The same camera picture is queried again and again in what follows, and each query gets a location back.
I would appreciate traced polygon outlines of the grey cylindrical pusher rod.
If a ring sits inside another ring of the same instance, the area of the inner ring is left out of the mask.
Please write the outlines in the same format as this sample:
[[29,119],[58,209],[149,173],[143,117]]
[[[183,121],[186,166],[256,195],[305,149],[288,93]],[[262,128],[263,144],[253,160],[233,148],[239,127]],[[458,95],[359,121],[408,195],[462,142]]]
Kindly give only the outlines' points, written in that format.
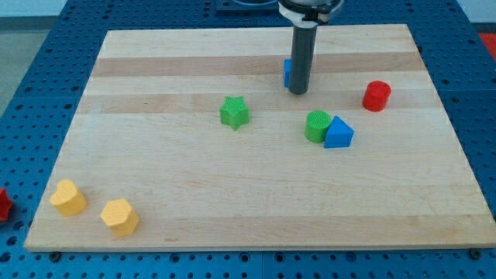
[[303,95],[308,91],[316,33],[316,26],[312,28],[295,26],[293,28],[288,86],[292,94]]

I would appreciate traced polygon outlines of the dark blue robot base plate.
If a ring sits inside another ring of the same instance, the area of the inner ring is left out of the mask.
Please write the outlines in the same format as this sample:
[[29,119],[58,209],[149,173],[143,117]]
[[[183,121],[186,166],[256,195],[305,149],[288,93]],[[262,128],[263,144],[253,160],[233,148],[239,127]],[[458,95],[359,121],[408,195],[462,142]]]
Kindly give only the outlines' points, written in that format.
[[278,0],[215,0],[214,3],[217,14],[278,10]]

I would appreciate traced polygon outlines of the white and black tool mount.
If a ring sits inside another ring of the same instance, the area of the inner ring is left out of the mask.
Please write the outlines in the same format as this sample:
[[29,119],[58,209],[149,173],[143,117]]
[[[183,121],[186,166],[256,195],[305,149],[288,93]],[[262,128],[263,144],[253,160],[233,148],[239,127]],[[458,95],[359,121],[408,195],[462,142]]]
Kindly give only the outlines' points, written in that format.
[[279,13],[299,28],[326,25],[343,8],[344,0],[278,0]]

